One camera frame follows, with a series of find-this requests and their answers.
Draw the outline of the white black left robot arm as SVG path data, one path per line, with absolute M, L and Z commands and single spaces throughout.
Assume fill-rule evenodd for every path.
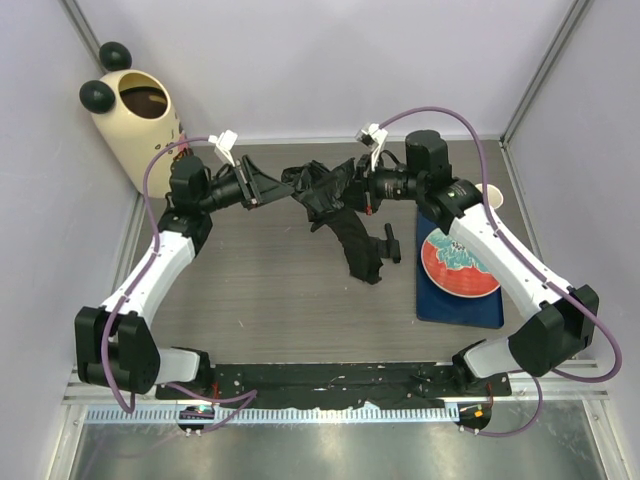
M 212 213 L 240 204 L 251 210 L 293 192 L 262 172 L 248 156 L 212 175 L 191 155 L 171 167 L 167 208 L 153 240 L 124 283 L 100 306 L 83 307 L 74 321 L 77 374 L 81 382 L 145 394 L 177 382 L 190 398 L 213 385 L 203 368 L 206 354 L 160 349 L 150 331 L 155 314 L 180 273 L 196 258 L 212 230 Z

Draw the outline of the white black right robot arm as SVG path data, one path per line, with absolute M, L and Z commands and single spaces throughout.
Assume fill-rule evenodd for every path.
M 593 339 L 597 293 L 588 285 L 575 288 L 545 267 L 485 206 L 481 191 L 453 175 L 447 143 L 438 132 L 407 135 L 406 162 L 395 168 L 380 161 L 386 137 L 375 124 L 358 133 L 369 151 L 355 166 L 346 202 L 368 215 L 386 199 L 415 202 L 426 219 L 478 258 L 525 319 L 512 335 L 456 354 L 455 389 L 472 395 L 489 377 L 515 370 L 542 377 L 585 350 Z

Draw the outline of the black trash bag roll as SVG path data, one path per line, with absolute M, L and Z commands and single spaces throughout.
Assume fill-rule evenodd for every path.
M 370 241 L 381 259 L 390 259 L 395 264 L 401 262 L 401 248 L 395 238 L 393 227 L 390 223 L 384 224 L 384 238 L 371 237 Z

